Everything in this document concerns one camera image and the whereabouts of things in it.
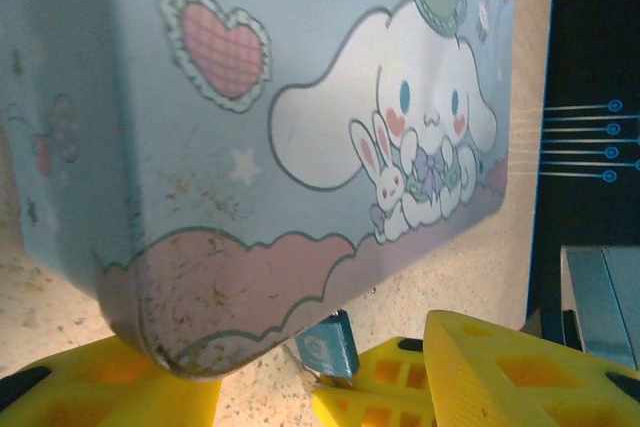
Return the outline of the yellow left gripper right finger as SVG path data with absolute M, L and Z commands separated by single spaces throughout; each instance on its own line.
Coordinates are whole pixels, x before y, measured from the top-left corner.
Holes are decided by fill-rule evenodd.
M 640 427 L 640 373 L 461 313 L 426 316 L 437 427 Z

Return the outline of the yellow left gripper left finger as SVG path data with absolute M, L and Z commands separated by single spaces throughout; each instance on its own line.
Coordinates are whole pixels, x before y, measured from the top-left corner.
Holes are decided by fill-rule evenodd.
M 0 378 L 0 427 L 213 427 L 220 389 L 112 336 Z

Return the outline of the small blue tag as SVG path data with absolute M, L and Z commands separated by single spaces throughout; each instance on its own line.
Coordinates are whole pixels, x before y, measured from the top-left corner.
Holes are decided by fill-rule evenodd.
M 325 376 L 351 380 L 360 367 L 348 313 L 338 310 L 294 338 L 301 363 Z

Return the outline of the light blue zip pouch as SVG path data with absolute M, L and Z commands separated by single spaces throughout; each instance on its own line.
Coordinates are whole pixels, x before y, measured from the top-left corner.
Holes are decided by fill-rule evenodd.
M 8 238 L 224 376 L 496 213 L 514 0 L 0 0 Z

